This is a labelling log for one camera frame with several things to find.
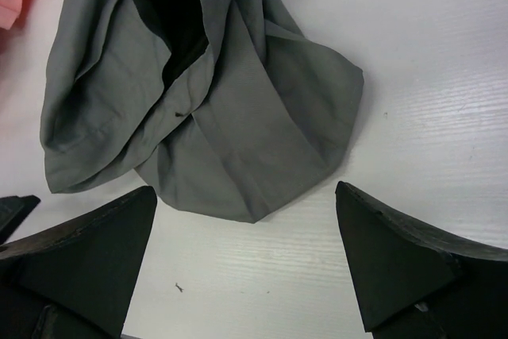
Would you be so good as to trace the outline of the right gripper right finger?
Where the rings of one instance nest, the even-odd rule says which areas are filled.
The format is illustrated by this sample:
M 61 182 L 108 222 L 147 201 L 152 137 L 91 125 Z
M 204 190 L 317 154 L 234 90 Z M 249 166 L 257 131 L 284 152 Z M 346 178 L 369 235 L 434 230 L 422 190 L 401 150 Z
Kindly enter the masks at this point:
M 337 220 L 364 329 L 374 338 L 505 338 L 507 251 L 439 229 L 350 183 Z

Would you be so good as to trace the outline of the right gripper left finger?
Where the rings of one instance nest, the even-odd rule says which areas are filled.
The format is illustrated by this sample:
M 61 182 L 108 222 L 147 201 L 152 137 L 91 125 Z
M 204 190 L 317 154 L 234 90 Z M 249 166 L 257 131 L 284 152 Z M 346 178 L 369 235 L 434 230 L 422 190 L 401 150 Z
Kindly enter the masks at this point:
M 143 186 L 1 246 L 3 338 L 119 338 L 152 230 Z

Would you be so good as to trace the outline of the grey pleated skirt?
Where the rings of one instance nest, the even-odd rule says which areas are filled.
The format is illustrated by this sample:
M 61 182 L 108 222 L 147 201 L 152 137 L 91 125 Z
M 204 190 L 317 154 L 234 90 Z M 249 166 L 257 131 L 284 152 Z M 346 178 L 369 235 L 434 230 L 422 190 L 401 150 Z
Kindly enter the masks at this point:
M 63 0 L 40 122 L 48 188 L 136 171 L 177 210 L 254 223 L 340 166 L 363 86 L 281 0 Z

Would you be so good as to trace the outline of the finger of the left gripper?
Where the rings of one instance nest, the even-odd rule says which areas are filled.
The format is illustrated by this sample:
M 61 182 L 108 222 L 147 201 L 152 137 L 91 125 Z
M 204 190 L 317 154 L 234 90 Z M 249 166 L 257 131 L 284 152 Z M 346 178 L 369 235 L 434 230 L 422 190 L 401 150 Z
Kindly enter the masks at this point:
M 40 199 L 35 195 L 1 198 L 1 238 L 9 238 L 39 203 Z

